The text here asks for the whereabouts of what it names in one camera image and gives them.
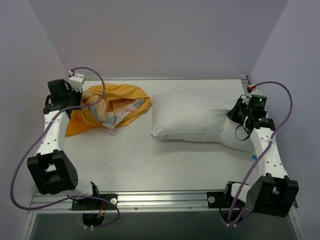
pillowcase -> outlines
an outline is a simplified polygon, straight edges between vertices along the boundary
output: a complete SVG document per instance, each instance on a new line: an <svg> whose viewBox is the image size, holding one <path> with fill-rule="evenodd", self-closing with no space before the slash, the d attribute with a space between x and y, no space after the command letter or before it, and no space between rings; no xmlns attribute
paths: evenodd
<svg viewBox="0 0 320 240"><path fill-rule="evenodd" d="M159 139L215 142L230 148L253 151L250 139L235 137L239 125L227 117L237 100L200 92L172 92L152 97L151 135ZM246 138L239 127L236 136Z"/></svg>

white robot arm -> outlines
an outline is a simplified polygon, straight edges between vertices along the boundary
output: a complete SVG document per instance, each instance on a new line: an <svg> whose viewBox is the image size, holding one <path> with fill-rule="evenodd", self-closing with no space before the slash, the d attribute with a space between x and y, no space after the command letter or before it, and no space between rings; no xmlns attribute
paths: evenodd
<svg viewBox="0 0 320 240"><path fill-rule="evenodd" d="M297 181L289 179L281 162L273 137L276 128L273 120L266 117L266 101L267 98L255 88L249 96L240 97L228 113L232 121L246 129L257 156L266 150L271 141L269 150L257 164L259 179L252 186L244 185L238 199L245 203L251 212L286 217L295 201L299 186ZM238 182L230 182L225 192L234 198L240 185Z"/></svg>
<svg viewBox="0 0 320 240"><path fill-rule="evenodd" d="M43 110L44 129L60 110L80 105L84 82L85 75L79 73L73 74L68 81L58 79L48 82L50 95ZM97 187L92 182L78 178L76 168L64 153L70 116L71 110L58 116L43 138L36 155L28 158L27 166L41 194L97 196Z"/></svg>

gray wall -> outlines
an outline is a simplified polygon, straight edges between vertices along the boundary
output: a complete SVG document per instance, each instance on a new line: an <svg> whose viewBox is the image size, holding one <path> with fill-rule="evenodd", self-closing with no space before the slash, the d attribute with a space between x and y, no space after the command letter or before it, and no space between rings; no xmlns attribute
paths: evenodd
<svg viewBox="0 0 320 240"><path fill-rule="evenodd" d="M16 240L27 212L10 201L11 177L43 130L47 81L64 77L65 70L28 1L0 1L0 32L0 235ZM28 206L33 190L24 164L15 185L17 201Z"/></svg>
<svg viewBox="0 0 320 240"><path fill-rule="evenodd" d="M66 68L112 77L235 77L288 0L29 0Z"/></svg>
<svg viewBox="0 0 320 240"><path fill-rule="evenodd" d="M298 180L298 212L307 239L318 239L320 172L320 1L290 0L257 61L250 81L279 81L293 96L291 119L277 135L281 159ZM289 101L278 86L261 86L268 110L279 124Z"/></svg>

yellow bag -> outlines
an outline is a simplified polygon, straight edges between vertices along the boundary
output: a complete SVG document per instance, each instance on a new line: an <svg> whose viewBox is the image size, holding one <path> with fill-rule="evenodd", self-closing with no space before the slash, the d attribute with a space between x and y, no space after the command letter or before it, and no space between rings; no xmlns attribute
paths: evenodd
<svg viewBox="0 0 320 240"><path fill-rule="evenodd" d="M89 87L82 93L81 105L96 102L102 95L103 86ZM103 99L96 105L74 110L66 128L66 136L82 133L93 128L127 126L151 107L150 97L137 86L105 83Z"/></svg>

white table surface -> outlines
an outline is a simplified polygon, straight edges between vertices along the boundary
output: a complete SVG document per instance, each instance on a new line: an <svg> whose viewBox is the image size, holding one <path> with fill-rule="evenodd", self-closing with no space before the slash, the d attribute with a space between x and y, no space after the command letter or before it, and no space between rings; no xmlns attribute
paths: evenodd
<svg viewBox="0 0 320 240"><path fill-rule="evenodd" d="M176 91L237 99L244 93L233 80L113 80L141 87L150 97ZM83 88L100 84L87 81ZM96 128L66 138L65 152L78 176L103 191L221 190L241 182L253 164L252 153L218 143L163 141L150 136L152 107L128 126ZM258 178L257 169L251 181Z"/></svg>

